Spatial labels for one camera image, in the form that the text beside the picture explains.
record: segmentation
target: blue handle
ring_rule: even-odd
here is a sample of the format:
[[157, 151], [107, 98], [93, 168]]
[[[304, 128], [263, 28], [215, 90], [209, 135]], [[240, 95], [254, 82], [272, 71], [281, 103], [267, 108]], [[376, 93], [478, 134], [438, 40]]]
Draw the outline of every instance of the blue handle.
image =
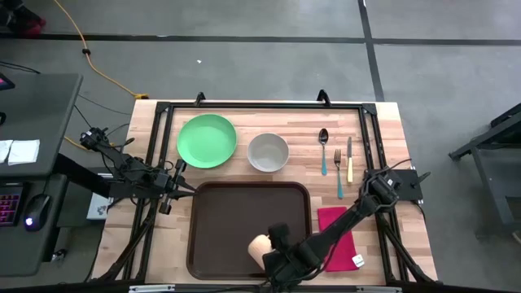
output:
[[340, 170], [339, 172], [336, 174], [336, 177], [338, 178], [338, 192], [339, 192], [339, 199], [343, 199], [344, 198], [344, 193], [342, 192], [342, 181], [340, 180]]
[[322, 175], [327, 175], [326, 147], [322, 145]]

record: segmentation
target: green plate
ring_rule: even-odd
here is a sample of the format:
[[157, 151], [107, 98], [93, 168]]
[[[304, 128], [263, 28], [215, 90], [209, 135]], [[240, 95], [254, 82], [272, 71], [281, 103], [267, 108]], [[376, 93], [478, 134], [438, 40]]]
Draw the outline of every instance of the green plate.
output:
[[179, 155], [197, 168], [213, 168], [226, 162], [236, 146], [234, 126], [216, 114], [192, 118], [181, 128], [177, 139]]

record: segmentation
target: bowl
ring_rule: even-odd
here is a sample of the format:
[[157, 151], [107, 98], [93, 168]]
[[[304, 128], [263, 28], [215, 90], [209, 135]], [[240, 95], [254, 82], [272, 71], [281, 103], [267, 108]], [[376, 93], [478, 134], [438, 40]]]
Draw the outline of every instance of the bowl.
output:
[[290, 148], [284, 138], [275, 133], [263, 133], [250, 142], [247, 159], [262, 172], [275, 172], [284, 167], [290, 156]]

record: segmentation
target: tray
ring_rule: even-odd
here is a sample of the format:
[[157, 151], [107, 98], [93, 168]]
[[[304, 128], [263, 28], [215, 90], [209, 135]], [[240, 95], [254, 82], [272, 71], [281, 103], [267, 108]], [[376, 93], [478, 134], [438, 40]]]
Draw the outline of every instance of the tray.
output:
[[194, 197], [186, 266], [200, 280], [265, 278], [247, 245], [286, 222], [289, 242], [311, 234], [308, 190], [297, 182], [206, 182]]

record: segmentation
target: concrete floor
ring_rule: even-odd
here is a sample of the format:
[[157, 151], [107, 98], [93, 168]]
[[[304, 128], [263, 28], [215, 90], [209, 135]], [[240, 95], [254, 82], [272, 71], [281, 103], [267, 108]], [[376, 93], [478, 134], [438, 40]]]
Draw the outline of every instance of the concrete floor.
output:
[[[26, 0], [48, 19], [48, 33], [74, 33], [51, 0]], [[356, 0], [62, 0], [85, 33], [199, 36], [363, 37]], [[366, 0], [373, 37], [521, 39], [516, 0]], [[227, 42], [89, 42], [94, 62], [111, 77], [152, 98], [374, 101], [363, 44]], [[471, 158], [447, 154], [486, 130], [521, 101], [521, 46], [375, 46], [386, 101], [398, 102], [414, 165], [432, 175], [422, 184], [427, 228], [441, 281], [521, 291], [521, 245], [511, 238], [478, 241], [493, 216]], [[79, 72], [81, 94], [131, 112], [126, 92], [90, 71], [75, 41], [0, 40], [0, 60], [44, 73]], [[79, 98], [91, 123], [114, 128], [128, 115]], [[67, 135], [85, 122], [73, 113]], [[115, 133], [123, 142], [126, 130]], [[62, 152], [85, 166], [98, 155], [67, 144]], [[99, 227], [74, 232], [99, 239]], [[0, 287], [85, 279], [96, 241], [77, 241], [60, 268], [34, 278], [0, 278]]]

